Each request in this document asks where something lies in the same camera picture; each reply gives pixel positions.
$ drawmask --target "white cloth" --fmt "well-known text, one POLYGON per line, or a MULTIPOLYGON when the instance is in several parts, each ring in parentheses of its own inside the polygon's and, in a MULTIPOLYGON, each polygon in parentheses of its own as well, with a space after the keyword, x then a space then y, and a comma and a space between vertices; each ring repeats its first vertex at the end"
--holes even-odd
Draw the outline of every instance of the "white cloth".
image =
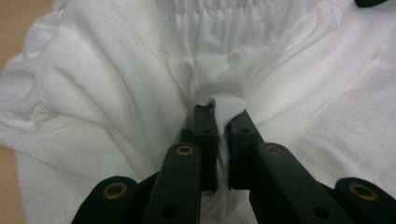
MULTIPOLYGON (((396 2, 55 1, 0 76, 0 144, 17 152, 28 223, 69 223, 101 180, 159 170, 195 104, 247 109, 318 180, 396 196, 396 2)), ((203 223, 254 223, 224 181, 203 223)))

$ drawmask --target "black mount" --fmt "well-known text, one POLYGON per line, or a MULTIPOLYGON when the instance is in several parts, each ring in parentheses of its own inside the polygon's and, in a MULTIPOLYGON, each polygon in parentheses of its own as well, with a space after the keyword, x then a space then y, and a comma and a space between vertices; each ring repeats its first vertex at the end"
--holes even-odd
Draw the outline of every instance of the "black mount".
MULTIPOLYGON (((114 176, 99 183, 73 224, 199 223, 201 191, 216 191, 219 135, 213 106, 196 106, 191 130, 171 146, 161 171, 137 184, 114 176)), ((334 189, 317 182, 290 153, 265 143, 247 111, 228 125, 230 189, 250 190, 258 223, 396 223, 396 201, 350 177, 334 189)))

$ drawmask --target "screw hole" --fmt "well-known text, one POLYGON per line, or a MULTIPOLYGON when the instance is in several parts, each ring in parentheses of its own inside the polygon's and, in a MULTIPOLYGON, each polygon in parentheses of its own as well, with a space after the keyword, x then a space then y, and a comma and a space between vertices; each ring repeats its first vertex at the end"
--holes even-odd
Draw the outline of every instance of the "screw hole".
POLYGON ((118 199, 126 193, 127 189, 126 184, 122 182, 112 183, 103 190, 103 196, 109 200, 118 199))
POLYGON ((176 149, 176 153, 180 156, 189 156, 193 151, 194 149, 189 146, 181 146, 176 149))
POLYGON ((168 205, 163 209, 163 217, 172 218, 177 216, 177 208, 173 205, 168 205))
POLYGON ((314 212, 315 216, 322 219, 329 219, 330 217, 330 213, 322 207, 315 206, 312 208, 312 211, 314 212))
POLYGON ((275 156, 283 153, 283 150, 281 148, 275 146, 266 146, 265 150, 267 151, 267 153, 275 156))
POLYGON ((359 183, 351 183, 349 190, 359 198, 367 201, 375 201, 378 199, 378 194, 367 186, 359 183))
POLYGON ((249 133, 249 130, 248 129, 242 129, 241 133, 249 133))

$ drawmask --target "wrinkled fabric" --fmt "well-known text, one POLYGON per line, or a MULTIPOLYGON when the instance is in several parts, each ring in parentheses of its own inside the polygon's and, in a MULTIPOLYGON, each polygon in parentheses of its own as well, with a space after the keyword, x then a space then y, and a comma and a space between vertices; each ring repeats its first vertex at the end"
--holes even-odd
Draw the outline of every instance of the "wrinkled fabric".
POLYGON ((28 223, 70 223, 93 187, 161 168, 216 106, 219 190, 202 223, 255 223, 228 191, 224 129, 246 109, 320 182, 357 176, 396 196, 396 4, 57 0, 0 76, 0 144, 15 149, 28 223))

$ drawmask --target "white garment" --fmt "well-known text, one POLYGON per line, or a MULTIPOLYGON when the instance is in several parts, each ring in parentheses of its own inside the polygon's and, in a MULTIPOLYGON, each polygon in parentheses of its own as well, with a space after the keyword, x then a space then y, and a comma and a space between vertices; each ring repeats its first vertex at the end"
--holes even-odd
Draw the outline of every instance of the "white garment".
MULTIPOLYGON (((245 108, 318 180, 396 196, 396 2, 63 0, 0 76, 0 144, 14 148, 28 223, 69 223, 93 187, 161 167, 195 104, 245 108)), ((254 223, 246 194, 204 196, 202 223, 254 223)))

